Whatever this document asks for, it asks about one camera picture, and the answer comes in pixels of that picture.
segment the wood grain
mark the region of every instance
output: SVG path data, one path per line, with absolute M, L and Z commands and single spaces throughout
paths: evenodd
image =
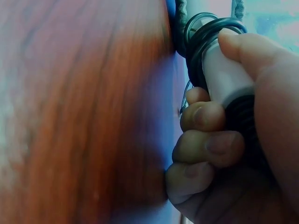
M 171 223 L 184 86 L 164 0 L 0 0 L 0 223 Z

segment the white cylindrical handle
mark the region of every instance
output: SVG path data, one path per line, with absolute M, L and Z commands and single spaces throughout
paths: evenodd
M 254 94 L 254 82 L 238 62 L 226 58 L 218 41 L 202 57 L 210 98 L 226 108 L 234 99 Z

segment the hand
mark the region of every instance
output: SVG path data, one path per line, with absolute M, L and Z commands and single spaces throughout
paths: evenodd
M 238 163 L 242 136 L 222 131 L 224 109 L 193 88 L 166 172 L 169 199 L 194 223 L 299 223 L 299 56 L 255 34 L 223 30 L 219 43 L 256 82 L 256 129 L 278 184 Z

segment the black cable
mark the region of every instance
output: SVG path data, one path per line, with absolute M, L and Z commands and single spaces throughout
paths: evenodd
M 192 25 L 201 18 L 215 18 L 215 20 L 205 24 L 198 29 L 190 38 Z M 198 86 L 208 92 L 205 76 L 202 70 L 202 55 L 204 50 L 218 38 L 219 32 L 223 28 L 228 28 L 238 34 L 247 33 L 246 27 L 237 19 L 219 19 L 212 13 L 199 13 L 193 16 L 186 24 L 184 40 L 186 46 L 186 64 L 188 76 L 193 86 Z

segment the fingernail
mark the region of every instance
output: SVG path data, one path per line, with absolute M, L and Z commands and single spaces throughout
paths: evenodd
M 197 177 L 199 175 L 200 166 L 200 163 L 187 166 L 184 171 L 185 177 L 190 179 Z
M 228 28 L 223 28 L 220 32 L 226 35 L 238 35 L 235 31 Z
M 225 154 L 233 145 L 236 132 L 222 132 L 211 135 L 205 143 L 205 149 L 212 154 Z
M 203 106 L 195 111 L 193 119 L 194 122 L 199 126 L 207 125 L 206 113 Z

